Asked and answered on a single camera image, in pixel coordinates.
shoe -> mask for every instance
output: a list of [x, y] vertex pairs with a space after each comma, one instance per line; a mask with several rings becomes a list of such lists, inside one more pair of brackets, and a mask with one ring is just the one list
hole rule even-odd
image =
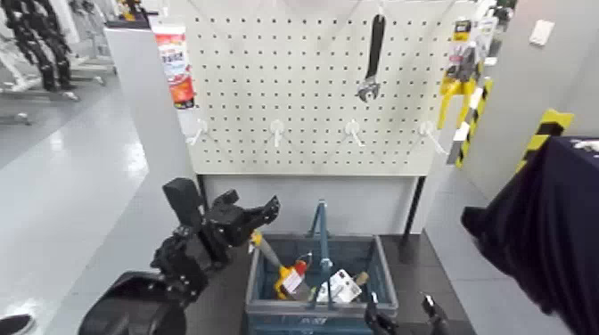
[[31, 315], [11, 315], [0, 319], [0, 335], [22, 335], [31, 329]]

white panel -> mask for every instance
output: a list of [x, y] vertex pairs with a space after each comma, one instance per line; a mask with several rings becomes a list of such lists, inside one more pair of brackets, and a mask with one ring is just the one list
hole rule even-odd
[[[453, 23], [471, 2], [385, 3], [379, 99], [356, 96], [377, 2], [177, 1], [190, 50], [195, 115], [209, 133], [190, 146], [204, 174], [419, 176], [434, 152], [417, 134], [436, 121]], [[344, 133], [360, 125], [360, 148]], [[270, 123], [285, 133], [275, 148]]]

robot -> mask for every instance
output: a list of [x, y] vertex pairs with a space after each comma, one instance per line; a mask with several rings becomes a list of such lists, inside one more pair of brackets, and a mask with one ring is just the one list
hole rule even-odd
[[6, 14], [6, 27], [12, 30], [19, 50], [32, 65], [37, 65], [46, 91], [57, 91], [53, 64], [38, 38], [52, 51], [60, 89], [70, 90], [70, 48], [49, 0], [0, 0]]
[[[209, 279], [233, 261], [228, 250], [241, 247], [255, 229], [269, 225], [281, 207], [274, 196], [266, 205], [241, 208], [236, 190], [218, 196], [208, 208], [186, 178], [162, 187], [179, 220], [172, 236], [154, 253], [150, 267], [158, 273], [125, 272], [87, 312], [78, 335], [185, 335], [185, 309], [197, 301]], [[197, 242], [203, 252], [193, 250]], [[205, 254], [204, 259], [198, 254]], [[373, 296], [365, 310], [365, 323], [374, 335], [401, 335], [398, 325], [379, 313]], [[423, 310], [431, 330], [426, 335], [449, 335], [447, 316], [431, 296]]]

blue plastic basket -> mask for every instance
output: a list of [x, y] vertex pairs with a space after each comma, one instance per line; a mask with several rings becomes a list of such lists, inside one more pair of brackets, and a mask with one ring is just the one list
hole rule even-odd
[[[309, 287], [320, 287], [330, 273], [344, 269], [349, 275], [366, 271], [365, 291], [348, 304], [318, 304], [307, 301], [277, 300], [273, 289], [279, 271], [256, 250], [251, 263], [246, 294], [247, 329], [251, 335], [327, 335], [372, 334], [364, 320], [371, 292], [378, 298], [377, 308], [391, 318], [397, 316], [398, 301], [391, 281], [387, 259], [378, 236], [328, 236], [314, 238], [316, 221], [326, 232], [324, 202], [318, 206], [308, 237], [297, 234], [266, 234], [265, 239], [281, 262], [291, 265], [298, 256], [312, 252], [315, 263], [306, 272]], [[330, 259], [332, 267], [322, 259]]]

wall switch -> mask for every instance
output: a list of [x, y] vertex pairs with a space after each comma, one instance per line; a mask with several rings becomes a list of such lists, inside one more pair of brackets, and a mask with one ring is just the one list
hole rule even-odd
[[554, 26], [554, 22], [538, 20], [535, 28], [532, 30], [532, 35], [530, 35], [530, 42], [533, 45], [545, 46]]

